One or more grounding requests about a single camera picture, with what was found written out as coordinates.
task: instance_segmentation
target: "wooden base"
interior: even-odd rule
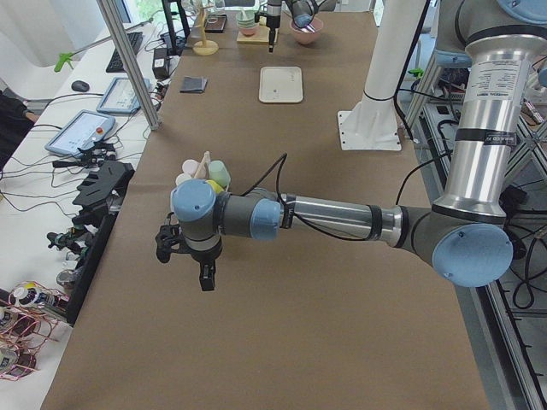
[[[194,53],[198,56],[210,56],[219,50],[219,45],[214,41],[207,40],[205,44],[206,46],[203,45],[203,41],[198,41],[195,43],[193,48]]]

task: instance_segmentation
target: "small black box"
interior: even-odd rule
[[[156,79],[169,78],[168,49],[165,47],[154,49],[154,60],[152,61],[152,72]]]

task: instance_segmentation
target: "black mouse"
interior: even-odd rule
[[[72,83],[70,88],[77,92],[87,92],[89,91],[89,84],[87,84],[85,81],[77,79]]]

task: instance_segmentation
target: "warning label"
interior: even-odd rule
[[[465,101],[513,100],[518,92],[516,103],[520,103],[529,68],[522,64],[523,61],[498,60],[473,65]]]

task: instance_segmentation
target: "keyboard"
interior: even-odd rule
[[[138,49],[140,48],[140,45],[143,43],[143,32],[129,32],[127,34],[127,38],[129,38],[129,43],[131,44],[133,48],[133,53],[137,55]],[[121,62],[120,54],[118,54],[117,50],[114,50],[114,53],[112,53],[112,58],[110,58],[110,62],[108,66],[106,67],[106,72],[120,73],[122,71],[125,71],[125,70],[123,69],[123,62]]]

